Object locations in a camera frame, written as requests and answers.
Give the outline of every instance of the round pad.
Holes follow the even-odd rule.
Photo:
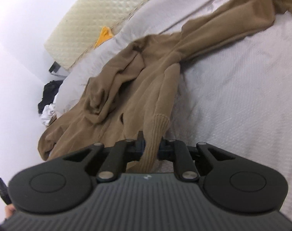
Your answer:
[[[253,172],[239,172],[230,178],[230,183],[238,190],[256,192],[266,185],[266,179]]]
[[[78,162],[53,160],[28,168],[9,182],[9,195],[18,210],[36,214],[68,211],[84,202],[92,182]]]
[[[32,189],[40,193],[59,191],[65,186],[65,184],[66,179],[64,176],[50,172],[37,175],[30,181]]]

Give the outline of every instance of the beige headboard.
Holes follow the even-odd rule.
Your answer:
[[[97,40],[103,26],[113,27],[148,0],[77,0],[45,43],[45,49],[64,69]]]

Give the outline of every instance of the bed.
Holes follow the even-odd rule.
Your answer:
[[[150,0],[119,33],[88,51],[59,89],[57,117],[80,99],[89,77],[130,42],[172,33],[228,0]],[[292,220],[292,15],[256,35],[181,64],[167,138],[205,141],[280,171],[289,193],[282,212]]]

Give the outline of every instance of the finger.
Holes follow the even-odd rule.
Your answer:
[[[6,218],[11,217],[14,214],[14,212],[15,212],[15,207],[13,206],[13,204],[5,206]]]

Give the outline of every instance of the brown sweater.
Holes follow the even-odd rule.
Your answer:
[[[143,130],[145,152],[132,171],[148,172],[169,127],[179,62],[270,27],[276,13],[292,13],[292,0],[230,0],[210,15],[188,21],[181,32],[149,35],[111,59],[70,111],[42,135],[44,160],[94,142],[113,146]]]

